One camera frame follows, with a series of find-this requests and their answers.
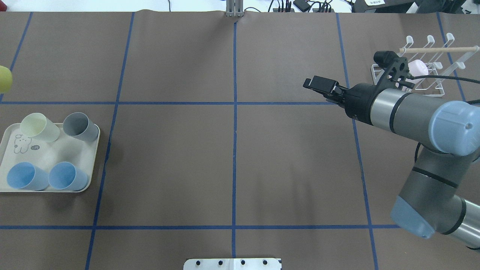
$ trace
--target black device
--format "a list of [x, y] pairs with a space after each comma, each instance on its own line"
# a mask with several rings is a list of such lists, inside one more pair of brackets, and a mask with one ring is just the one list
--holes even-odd
[[414, 2], [414, 0], [385, 0], [385, 4], [369, 6], [364, 0], [359, 0], [353, 4], [352, 12], [406, 13]]
[[301, 11], [301, 12], [306, 12], [308, 11], [311, 6], [308, 4], [307, 1], [305, 0], [295, 0], [293, 1], [293, 4]]

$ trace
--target brown table surface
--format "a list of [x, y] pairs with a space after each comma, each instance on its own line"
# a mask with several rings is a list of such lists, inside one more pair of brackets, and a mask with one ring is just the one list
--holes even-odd
[[[0, 65], [14, 83], [0, 98], [0, 130], [32, 112], [62, 122], [82, 111], [102, 136], [86, 191], [0, 194], [0, 269], [173, 270], [230, 257], [282, 258], [296, 270], [477, 269], [462, 243], [418, 238], [389, 217], [416, 142], [352, 122], [302, 84], [372, 83], [375, 51], [406, 35], [442, 43], [447, 32], [456, 46], [478, 45], [479, 23], [1, 12]], [[458, 75], [479, 79], [479, 57]], [[445, 99], [480, 97], [477, 85], [444, 86]], [[459, 196], [480, 202], [479, 173], [472, 166]]]

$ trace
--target cup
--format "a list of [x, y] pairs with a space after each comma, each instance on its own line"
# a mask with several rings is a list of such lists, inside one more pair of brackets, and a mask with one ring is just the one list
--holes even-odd
[[57, 125], [39, 112], [27, 115], [20, 123], [20, 131], [29, 138], [45, 142], [53, 142], [60, 135]]
[[81, 190], [87, 186], [88, 176], [70, 162], [60, 162], [50, 171], [48, 183], [59, 190]]
[[42, 190], [48, 186], [48, 173], [30, 162], [20, 162], [8, 172], [7, 183], [15, 189]]
[[83, 112], [74, 112], [63, 121], [66, 135], [82, 140], [95, 141], [98, 137], [97, 126]]

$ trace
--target tray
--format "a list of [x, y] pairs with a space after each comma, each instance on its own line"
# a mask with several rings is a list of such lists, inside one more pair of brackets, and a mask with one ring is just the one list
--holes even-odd
[[[0, 143], [0, 192], [82, 192], [92, 181], [93, 166], [95, 163], [100, 128], [95, 141], [84, 142], [66, 135], [63, 132], [63, 123], [55, 123], [60, 128], [59, 138], [51, 143], [30, 139], [20, 132], [20, 123], [9, 126]], [[85, 172], [88, 184], [82, 190], [58, 190], [48, 186], [44, 190], [14, 189], [7, 184], [7, 174], [17, 163], [30, 162], [39, 168], [50, 172], [57, 163], [68, 161]]]

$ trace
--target white plate with holes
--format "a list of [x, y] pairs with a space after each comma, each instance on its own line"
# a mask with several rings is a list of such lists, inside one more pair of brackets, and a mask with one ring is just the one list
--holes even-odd
[[[51, 143], [28, 138], [20, 132], [20, 123], [9, 126], [0, 143], [0, 192], [82, 192], [88, 188], [92, 181], [100, 129], [95, 141], [84, 142], [66, 135], [63, 124], [55, 123], [60, 128], [59, 138]], [[7, 174], [10, 169], [20, 162], [30, 162], [35, 166], [50, 172], [57, 163], [68, 161], [85, 172], [88, 183], [82, 190], [58, 190], [48, 186], [44, 190], [14, 189], [7, 184]]]
[[183, 270], [282, 270], [282, 259], [227, 258], [189, 259]]

